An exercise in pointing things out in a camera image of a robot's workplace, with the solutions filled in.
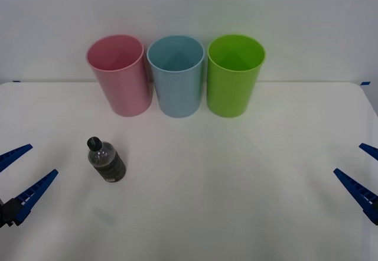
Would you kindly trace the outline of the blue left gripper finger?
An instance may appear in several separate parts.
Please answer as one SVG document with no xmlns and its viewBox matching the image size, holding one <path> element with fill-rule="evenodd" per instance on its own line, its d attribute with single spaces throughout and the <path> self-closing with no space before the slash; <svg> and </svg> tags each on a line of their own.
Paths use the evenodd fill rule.
<svg viewBox="0 0 378 261">
<path fill-rule="evenodd" d="M 32 149 L 31 144 L 21 146 L 9 152 L 0 155 L 0 172 L 9 167 L 13 162 L 20 158 L 23 154 Z"/>
<path fill-rule="evenodd" d="M 30 188 L 2 204 L 1 227 L 6 224 L 10 227 L 13 224 L 16 226 L 22 224 L 57 175 L 58 171 L 56 169 L 52 170 Z"/>
</svg>

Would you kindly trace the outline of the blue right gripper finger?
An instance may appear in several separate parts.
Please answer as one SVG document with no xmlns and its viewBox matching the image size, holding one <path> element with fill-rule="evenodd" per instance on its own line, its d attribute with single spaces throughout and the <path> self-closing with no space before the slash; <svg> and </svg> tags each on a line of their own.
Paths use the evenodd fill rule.
<svg viewBox="0 0 378 261">
<path fill-rule="evenodd" d="M 377 195 L 336 168 L 333 173 L 362 208 L 369 220 L 377 225 Z"/>
<path fill-rule="evenodd" d="M 365 143 L 361 143 L 359 145 L 359 148 L 362 149 L 367 154 L 369 154 L 375 160 L 378 160 L 378 149 L 377 148 L 370 146 L 370 145 L 367 145 Z"/>
</svg>

